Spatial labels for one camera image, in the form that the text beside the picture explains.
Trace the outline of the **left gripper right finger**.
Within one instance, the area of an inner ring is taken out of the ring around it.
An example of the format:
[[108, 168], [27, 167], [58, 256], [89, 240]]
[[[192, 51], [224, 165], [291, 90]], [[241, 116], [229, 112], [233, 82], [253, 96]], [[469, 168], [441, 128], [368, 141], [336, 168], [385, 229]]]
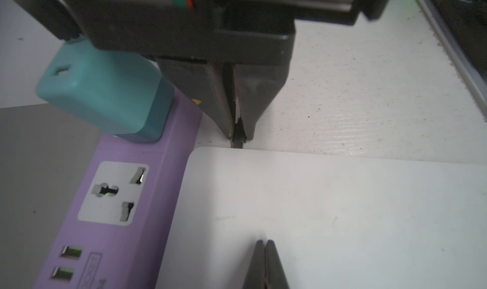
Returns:
[[265, 288], [290, 289], [273, 240], [268, 240], [265, 247]]

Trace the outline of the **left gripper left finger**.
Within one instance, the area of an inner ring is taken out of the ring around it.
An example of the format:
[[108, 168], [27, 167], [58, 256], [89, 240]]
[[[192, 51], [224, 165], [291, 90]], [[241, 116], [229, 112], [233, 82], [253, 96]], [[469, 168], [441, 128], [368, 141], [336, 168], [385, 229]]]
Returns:
[[243, 289], [265, 289], [266, 256], [264, 241], [258, 240], [243, 283]]

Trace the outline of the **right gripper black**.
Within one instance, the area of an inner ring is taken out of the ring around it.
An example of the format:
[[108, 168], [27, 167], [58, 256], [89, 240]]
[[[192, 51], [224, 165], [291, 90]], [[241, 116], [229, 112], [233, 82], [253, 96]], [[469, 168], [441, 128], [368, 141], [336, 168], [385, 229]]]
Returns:
[[248, 141], [281, 91], [297, 20], [354, 25], [378, 20], [389, 0], [13, 0], [56, 38], [156, 57], [163, 75], [218, 126], [234, 133], [233, 67]]

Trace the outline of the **teal charger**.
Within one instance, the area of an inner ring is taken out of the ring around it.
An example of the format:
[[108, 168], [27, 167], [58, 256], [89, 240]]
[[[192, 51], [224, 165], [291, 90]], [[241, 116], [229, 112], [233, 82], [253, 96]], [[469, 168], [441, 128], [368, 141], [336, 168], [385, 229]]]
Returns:
[[36, 86], [41, 99], [132, 143], [161, 137], [175, 87], [147, 58], [65, 42]]

